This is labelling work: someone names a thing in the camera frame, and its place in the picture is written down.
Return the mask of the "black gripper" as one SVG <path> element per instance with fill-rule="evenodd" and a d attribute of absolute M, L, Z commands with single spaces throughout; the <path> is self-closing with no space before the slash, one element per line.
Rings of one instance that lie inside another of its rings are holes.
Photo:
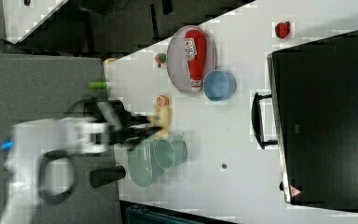
<path fill-rule="evenodd" d="M 108 146 L 125 144 L 129 139 L 132 143 L 140 143 L 161 130 L 160 127 L 145 127 L 133 130 L 131 127 L 133 122 L 149 123 L 148 117 L 142 115 L 133 116 L 119 100 L 87 100 L 83 105 L 83 115 L 93 118 L 95 123 L 104 123 L 107 126 L 106 144 Z"/>

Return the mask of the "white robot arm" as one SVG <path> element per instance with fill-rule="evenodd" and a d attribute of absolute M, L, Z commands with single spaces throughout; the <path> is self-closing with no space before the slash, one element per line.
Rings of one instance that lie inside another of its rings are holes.
<path fill-rule="evenodd" d="M 38 119 L 12 127 L 12 148 L 5 162 L 12 177 L 0 224 L 31 224 L 38 205 L 59 205 L 72 196 L 77 174 L 66 190 L 54 193 L 49 189 L 52 162 L 67 160 L 75 171 L 76 156 L 101 154 L 115 144 L 134 149 L 160 131 L 146 116 L 126 110 L 119 100 L 90 98 L 83 104 L 84 118 Z"/>

